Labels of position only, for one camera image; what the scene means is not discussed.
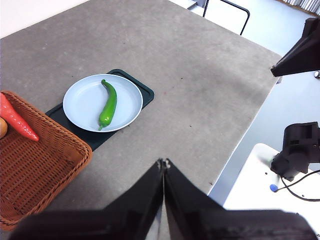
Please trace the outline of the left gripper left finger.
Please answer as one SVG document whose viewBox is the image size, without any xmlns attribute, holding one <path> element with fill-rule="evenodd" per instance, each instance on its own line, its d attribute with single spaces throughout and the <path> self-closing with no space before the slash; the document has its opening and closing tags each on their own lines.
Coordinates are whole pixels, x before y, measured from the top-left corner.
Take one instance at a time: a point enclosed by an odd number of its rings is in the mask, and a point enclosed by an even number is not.
<svg viewBox="0 0 320 240">
<path fill-rule="evenodd" d="M 164 161 L 158 159 L 103 209 L 47 211 L 23 219 L 11 240 L 144 240 L 163 202 Z"/>
</svg>

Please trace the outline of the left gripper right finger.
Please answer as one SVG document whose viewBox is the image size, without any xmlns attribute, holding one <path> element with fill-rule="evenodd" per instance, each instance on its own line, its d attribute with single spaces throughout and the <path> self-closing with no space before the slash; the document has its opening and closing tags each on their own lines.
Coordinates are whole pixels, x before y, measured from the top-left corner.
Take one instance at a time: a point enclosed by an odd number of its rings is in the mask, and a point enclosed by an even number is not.
<svg viewBox="0 0 320 240">
<path fill-rule="evenodd" d="M 226 210 L 170 159 L 163 161 L 165 205 L 184 240 L 315 240 L 300 215 L 281 210 Z"/>
</svg>

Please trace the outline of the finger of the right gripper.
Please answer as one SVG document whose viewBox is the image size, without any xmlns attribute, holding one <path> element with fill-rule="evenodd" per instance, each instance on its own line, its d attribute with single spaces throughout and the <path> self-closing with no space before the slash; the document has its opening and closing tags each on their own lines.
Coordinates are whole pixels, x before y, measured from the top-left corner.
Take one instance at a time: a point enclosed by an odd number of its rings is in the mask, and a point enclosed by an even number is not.
<svg viewBox="0 0 320 240">
<path fill-rule="evenodd" d="M 286 54 L 290 52 L 298 52 L 303 50 L 320 52 L 320 18 L 319 17 L 310 17 L 305 20 L 301 38 Z"/>
<path fill-rule="evenodd" d="M 316 71 L 320 69 L 320 52 L 291 51 L 272 67 L 274 77 Z"/>
</svg>

